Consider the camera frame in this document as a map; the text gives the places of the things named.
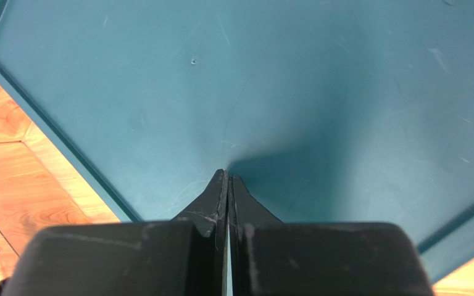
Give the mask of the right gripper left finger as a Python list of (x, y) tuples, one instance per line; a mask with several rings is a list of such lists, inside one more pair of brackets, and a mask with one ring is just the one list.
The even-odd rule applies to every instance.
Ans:
[(56, 226), (37, 233), (4, 295), (225, 295), (228, 174), (168, 221)]

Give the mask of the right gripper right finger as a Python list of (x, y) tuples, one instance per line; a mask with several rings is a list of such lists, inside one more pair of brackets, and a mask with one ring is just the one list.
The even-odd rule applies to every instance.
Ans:
[(408, 235), (391, 223), (284, 223), (239, 176), (228, 188), (235, 295), (432, 295)]

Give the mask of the teal drawer organizer box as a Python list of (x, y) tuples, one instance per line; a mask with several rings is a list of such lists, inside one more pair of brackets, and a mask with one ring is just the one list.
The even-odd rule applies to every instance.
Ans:
[(432, 281), (474, 257), (474, 1), (0, 1), (0, 85), (122, 221), (225, 169)]

